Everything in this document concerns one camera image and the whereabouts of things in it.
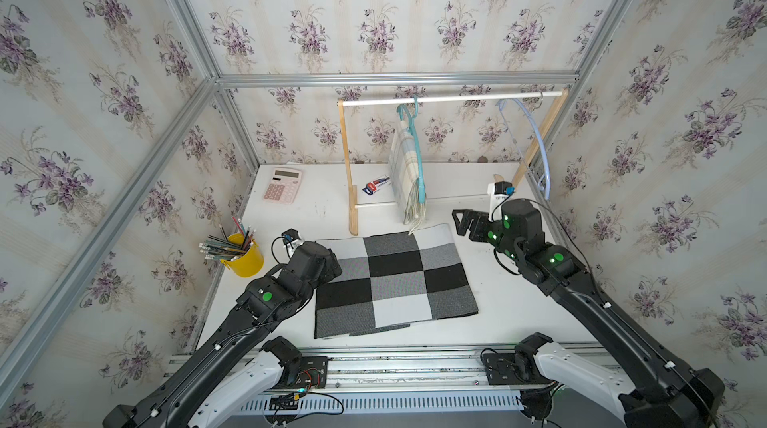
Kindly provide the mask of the blue cream plaid scarf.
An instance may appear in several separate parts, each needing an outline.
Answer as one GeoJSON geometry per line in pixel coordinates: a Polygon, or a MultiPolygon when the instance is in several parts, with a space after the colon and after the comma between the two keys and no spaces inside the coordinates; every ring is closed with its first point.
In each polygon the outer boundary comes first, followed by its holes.
{"type": "Polygon", "coordinates": [[[421,205],[417,202],[415,156],[409,151],[408,145],[405,123],[399,121],[391,138],[389,178],[399,218],[407,226],[409,233],[414,233],[427,218],[427,204],[421,205]]]}

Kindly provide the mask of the teal plastic hanger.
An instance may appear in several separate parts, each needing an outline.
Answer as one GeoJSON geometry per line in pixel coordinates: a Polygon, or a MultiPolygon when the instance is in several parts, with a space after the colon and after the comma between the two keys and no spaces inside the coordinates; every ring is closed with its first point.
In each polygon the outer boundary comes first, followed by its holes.
{"type": "Polygon", "coordinates": [[[412,102],[405,102],[397,107],[399,120],[405,123],[405,134],[409,141],[409,151],[415,156],[415,168],[417,169],[417,178],[415,187],[417,188],[417,202],[425,205],[427,201],[427,192],[425,191],[425,178],[423,177],[423,156],[421,155],[421,146],[419,145],[419,134],[415,127],[415,119],[419,115],[419,97],[413,96],[412,102]]]}

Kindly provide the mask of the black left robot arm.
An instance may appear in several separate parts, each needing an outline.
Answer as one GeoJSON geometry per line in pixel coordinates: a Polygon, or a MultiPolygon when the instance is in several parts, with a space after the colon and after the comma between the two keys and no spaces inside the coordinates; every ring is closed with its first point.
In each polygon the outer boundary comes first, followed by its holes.
{"type": "Polygon", "coordinates": [[[302,354],[273,333],[341,273],[329,248],[303,242],[288,262],[249,282],[222,324],[170,378],[137,404],[113,408],[104,426],[218,427],[251,397],[295,381],[302,354]]]}

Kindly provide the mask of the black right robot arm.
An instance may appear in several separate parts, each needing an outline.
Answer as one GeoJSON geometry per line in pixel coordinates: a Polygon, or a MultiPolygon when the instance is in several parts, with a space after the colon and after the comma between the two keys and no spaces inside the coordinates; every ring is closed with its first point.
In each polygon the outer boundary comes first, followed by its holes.
{"type": "Polygon", "coordinates": [[[542,333],[513,350],[509,372],[565,385],[610,411],[627,427],[716,427],[725,386],[708,368],[694,369],[653,338],[606,294],[585,258],[547,241],[541,205],[501,202],[499,214],[456,209],[455,231],[488,243],[496,259],[569,312],[617,362],[621,374],[566,351],[542,333]]]}

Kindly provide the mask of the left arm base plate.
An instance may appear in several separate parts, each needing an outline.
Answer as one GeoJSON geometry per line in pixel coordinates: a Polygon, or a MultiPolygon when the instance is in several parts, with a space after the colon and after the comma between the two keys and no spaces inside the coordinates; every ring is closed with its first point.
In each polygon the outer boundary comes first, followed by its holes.
{"type": "Polygon", "coordinates": [[[282,336],[267,341],[260,352],[269,353],[278,360],[280,373],[273,389],[309,390],[326,387],[329,357],[303,355],[293,343],[282,336]]]}

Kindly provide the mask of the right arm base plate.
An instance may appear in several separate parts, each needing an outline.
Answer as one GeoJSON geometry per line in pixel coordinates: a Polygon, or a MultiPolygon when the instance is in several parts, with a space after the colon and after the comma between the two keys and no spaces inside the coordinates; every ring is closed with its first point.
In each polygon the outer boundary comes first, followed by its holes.
{"type": "Polygon", "coordinates": [[[551,337],[537,332],[519,342],[512,352],[498,352],[493,348],[481,350],[479,360],[485,368],[487,383],[491,386],[555,384],[541,373],[535,361],[535,356],[549,343],[553,343],[551,337]]]}

